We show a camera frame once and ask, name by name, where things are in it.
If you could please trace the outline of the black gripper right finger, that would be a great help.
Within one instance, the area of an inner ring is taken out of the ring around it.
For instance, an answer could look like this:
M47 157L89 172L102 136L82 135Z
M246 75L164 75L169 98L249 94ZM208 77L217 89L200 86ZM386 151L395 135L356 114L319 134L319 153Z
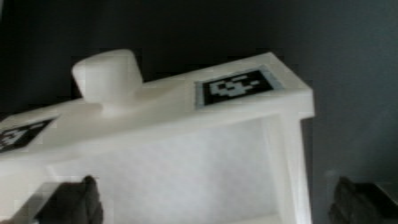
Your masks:
M398 185L340 178L331 224L398 224Z

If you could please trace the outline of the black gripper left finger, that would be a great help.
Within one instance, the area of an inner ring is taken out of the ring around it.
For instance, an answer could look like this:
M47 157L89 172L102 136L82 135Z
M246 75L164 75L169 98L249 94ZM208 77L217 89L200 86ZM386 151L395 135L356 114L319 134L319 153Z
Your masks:
M93 176L81 182L49 182L41 185L11 224L104 224L105 212Z

